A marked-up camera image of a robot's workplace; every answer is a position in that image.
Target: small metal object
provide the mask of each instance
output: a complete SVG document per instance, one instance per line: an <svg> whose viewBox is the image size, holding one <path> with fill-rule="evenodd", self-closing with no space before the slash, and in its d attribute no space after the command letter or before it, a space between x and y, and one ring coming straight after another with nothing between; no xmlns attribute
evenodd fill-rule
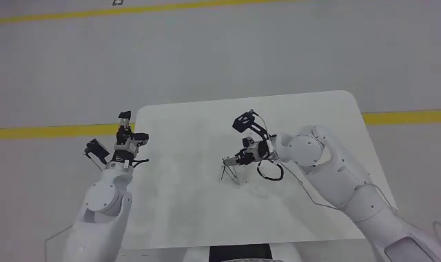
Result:
<svg viewBox="0 0 441 262"><path fill-rule="evenodd" d="M233 180L233 182L234 182L236 185L239 185L239 186L240 186L239 178L238 178L238 176L237 176L236 168L234 167L234 165L232 165L232 166L233 166L233 170L234 170L234 171L233 171L228 165L225 165L225 160L224 160L224 159L222 159L222 161L223 161L224 165L223 165L222 176L220 177L220 179L222 180L222 178L223 178L223 174L224 174L224 173L227 173L227 175L231 178L231 180Z"/></svg>
<svg viewBox="0 0 441 262"><path fill-rule="evenodd" d="M112 5L113 6L121 6L121 5L123 5L123 3L124 3L124 0L113 0Z"/></svg>

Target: black sticker on floor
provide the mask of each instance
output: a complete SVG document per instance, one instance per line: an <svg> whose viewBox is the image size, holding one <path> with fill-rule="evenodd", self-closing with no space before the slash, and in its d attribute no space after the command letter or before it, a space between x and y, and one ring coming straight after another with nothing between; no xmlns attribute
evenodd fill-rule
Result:
<svg viewBox="0 0 441 262"><path fill-rule="evenodd" d="M113 0L113 6L121 6L123 5L124 0Z"/></svg>

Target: gray floor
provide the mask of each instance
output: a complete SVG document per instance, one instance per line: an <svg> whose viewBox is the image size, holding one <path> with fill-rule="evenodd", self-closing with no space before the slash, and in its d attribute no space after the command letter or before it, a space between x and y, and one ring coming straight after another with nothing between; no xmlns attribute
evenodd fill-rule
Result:
<svg viewBox="0 0 441 262"><path fill-rule="evenodd" d="M198 0L125 0L128 6ZM0 17L112 0L1 0ZM144 105L348 90L364 112L439 109L439 0L267 3L0 26L0 127L114 123ZM369 127L403 217L441 217L440 126ZM112 146L114 137L99 137ZM0 142L0 257L43 261L99 171L89 137ZM64 236L50 241L60 261ZM305 261L373 261L365 240L296 244ZM183 250L121 252L180 261Z"/></svg>

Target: black panel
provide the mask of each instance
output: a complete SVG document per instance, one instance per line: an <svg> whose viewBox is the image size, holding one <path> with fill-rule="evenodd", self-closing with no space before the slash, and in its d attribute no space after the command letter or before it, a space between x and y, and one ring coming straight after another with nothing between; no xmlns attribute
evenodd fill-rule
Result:
<svg viewBox="0 0 441 262"><path fill-rule="evenodd" d="M113 157L111 161L118 161L119 163L123 163L128 160L129 164L132 165L133 160L135 159L135 155L126 150L116 150L113 153Z"/></svg>
<svg viewBox="0 0 441 262"><path fill-rule="evenodd" d="M269 244L219 245L209 249L209 262L233 259L273 259L273 256Z"/></svg>
<svg viewBox="0 0 441 262"><path fill-rule="evenodd" d="M233 128L239 133L242 133L251 127L254 123L254 119L255 118L251 112L246 112L240 115L237 119L234 119Z"/></svg>
<svg viewBox="0 0 441 262"><path fill-rule="evenodd" d="M96 139L91 140L86 144L86 149L84 149L84 153L94 154L99 159L104 159L109 155L109 152L99 143Z"/></svg>
<svg viewBox="0 0 441 262"><path fill-rule="evenodd" d="M128 119L128 120L130 120L131 116L132 116L132 111L120 112L118 118L119 119Z"/></svg>

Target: cylindrical joint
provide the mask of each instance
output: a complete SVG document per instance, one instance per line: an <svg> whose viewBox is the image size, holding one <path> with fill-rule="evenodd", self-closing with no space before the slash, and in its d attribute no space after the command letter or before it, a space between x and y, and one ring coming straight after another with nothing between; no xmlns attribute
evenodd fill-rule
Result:
<svg viewBox="0 0 441 262"><path fill-rule="evenodd" d="M112 208L119 196L119 190L112 183L99 181L86 193L85 203L93 212L104 212Z"/></svg>
<svg viewBox="0 0 441 262"><path fill-rule="evenodd" d="M130 174L130 180L132 180L133 167L124 161L109 161L104 167L103 175L119 176L121 175L120 171Z"/></svg>
<svg viewBox="0 0 441 262"><path fill-rule="evenodd" d="M377 189L372 185L359 185L354 189L352 197L337 207L342 210L354 223L365 221L379 213L387 205Z"/></svg>
<svg viewBox="0 0 441 262"><path fill-rule="evenodd" d="M312 134L299 134L295 137L280 134L271 142L281 161L293 161L299 166L315 165L323 154L323 146Z"/></svg>

